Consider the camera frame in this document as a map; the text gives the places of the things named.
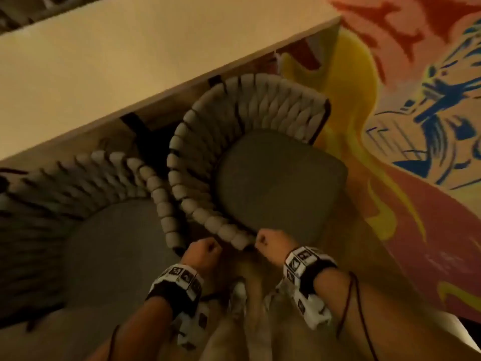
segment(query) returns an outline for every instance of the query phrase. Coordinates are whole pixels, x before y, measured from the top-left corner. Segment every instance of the woven chair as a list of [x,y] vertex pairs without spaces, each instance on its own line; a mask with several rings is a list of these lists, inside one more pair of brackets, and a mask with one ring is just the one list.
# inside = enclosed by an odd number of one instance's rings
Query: woven chair
[[166,182],[140,159],[105,151],[40,169],[1,194],[0,327],[65,305],[65,240],[112,204],[151,197],[167,247],[181,255],[185,243],[169,195]]
[[[309,145],[314,143],[329,114],[328,99],[315,90],[277,75],[245,74],[215,85],[185,114],[171,139],[167,166],[174,197],[188,217],[235,248],[245,249],[254,242],[259,227],[274,225],[279,222],[276,219],[284,215],[279,211],[273,213],[268,208],[272,201],[267,198],[259,200],[262,201],[260,206],[251,205],[246,210],[238,205],[248,201],[243,193],[255,199],[265,195],[271,190],[269,182],[255,189],[252,183],[259,183],[271,176],[273,170],[279,172],[283,164],[290,164],[278,160],[278,149],[279,154],[284,151],[286,157],[293,159],[291,163],[296,157],[304,157],[304,161],[310,162],[295,168],[299,174],[294,181],[310,179],[305,177],[304,171],[313,167],[324,170],[314,175],[325,182],[321,211],[327,213],[344,185],[347,170],[334,157]],[[276,167],[272,166],[273,161],[278,162]],[[288,187],[294,181],[286,179],[280,184],[273,178],[271,186],[282,186],[291,191]],[[312,181],[307,184],[295,182],[294,186],[300,189],[302,186],[312,187]],[[306,207],[319,210],[316,203]],[[272,214],[272,221],[262,220],[269,214]],[[315,220],[321,223],[324,219]],[[298,232],[287,227],[279,229],[286,229],[292,235]]]

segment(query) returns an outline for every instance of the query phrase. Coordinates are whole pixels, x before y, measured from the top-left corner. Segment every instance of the wrist strap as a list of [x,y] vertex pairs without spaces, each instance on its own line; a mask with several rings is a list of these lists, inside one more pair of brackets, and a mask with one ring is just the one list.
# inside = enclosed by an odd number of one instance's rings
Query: wrist strap
[[305,297],[315,294],[314,279],[329,267],[337,268],[336,262],[328,255],[321,254],[317,248],[299,247],[294,249],[284,262],[284,276]]
[[182,264],[167,268],[153,282],[147,299],[163,297],[175,319],[181,312],[193,317],[202,292],[203,279],[192,267]]

